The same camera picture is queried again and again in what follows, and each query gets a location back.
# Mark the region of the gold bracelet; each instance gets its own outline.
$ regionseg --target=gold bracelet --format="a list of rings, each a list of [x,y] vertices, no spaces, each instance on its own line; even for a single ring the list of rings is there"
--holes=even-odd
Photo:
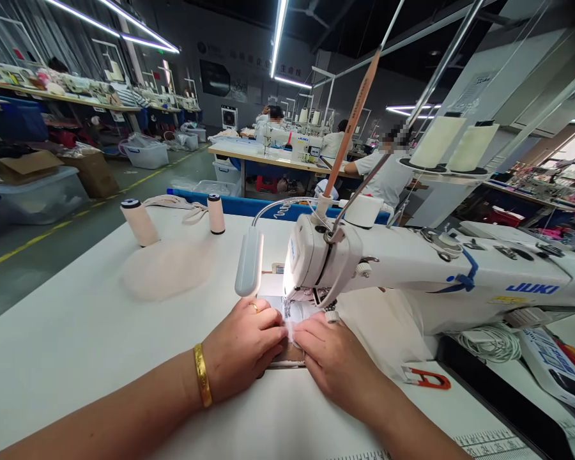
[[[206,376],[206,365],[204,364],[202,344],[198,344],[194,347],[194,360],[196,362],[196,373],[198,374],[198,387],[200,388],[200,396],[203,398],[203,405],[206,409],[211,404],[213,404],[213,399],[211,398],[209,379]]]

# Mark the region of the cardboard box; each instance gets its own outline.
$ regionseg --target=cardboard box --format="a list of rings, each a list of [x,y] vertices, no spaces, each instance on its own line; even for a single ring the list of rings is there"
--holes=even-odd
[[[0,158],[0,183],[21,185],[50,176],[63,165],[48,150],[37,150],[21,158]]]
[[[108,198],[119,192],[107,161],[101,152],[95,152],[80,158],[60,157],[67,166],[79,170],[79,179],[90,198]]]

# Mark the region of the hand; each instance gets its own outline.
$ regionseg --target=hand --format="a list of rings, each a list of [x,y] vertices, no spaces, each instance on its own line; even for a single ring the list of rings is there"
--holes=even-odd
[[[383,427],[388,408],[382,401],[397,387],[343,321],[329,325],[323,312],[315,313],[295,327],[294,341],[322,393],[369,427]]]
[[[288,336],[282,324],[281,313],[266,300],[243,298],[213,329],[203,355],[214,403],[248,389],[281,353],[279,342]]]

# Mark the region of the gray floor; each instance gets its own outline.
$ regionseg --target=gray floor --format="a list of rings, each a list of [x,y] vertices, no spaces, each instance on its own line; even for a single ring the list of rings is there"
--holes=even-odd
[[[184,155],[190,153],[169,151],[171,163]],[[213,155],[207,152],[207,147],[193,152],[184,161],[170,166],[105,204],[79,209],[77,213],[85,209],[90,209],[90,212],[75,219],[72,216],[65,217],[60,222],[71,221],[65,227],[0,262],[0,315],[124,223],[119,210],[122,199],[147,199],[162,195],[176,181],[215,180],[212,163]],[[110,160],[109,165],[120,190],[153,174],[153,171],[134,168],[126,161]],[[49,226],[0,227],[0,257],[46,234],[60,222]]]

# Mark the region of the measuring tape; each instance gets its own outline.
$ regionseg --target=measuring tape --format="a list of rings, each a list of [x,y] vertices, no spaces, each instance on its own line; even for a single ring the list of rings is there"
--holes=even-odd
[[[568,440],[575,439],[575,424],[572,420],[561,420],[558,425],[562,427]],[[530,447],[507,428],[455,436],[453,440],[474,459],[525,460],[539,458]],[[329,460],[391,460],[391,457],[387,450],[370,450],[361,454],[334,457]]]

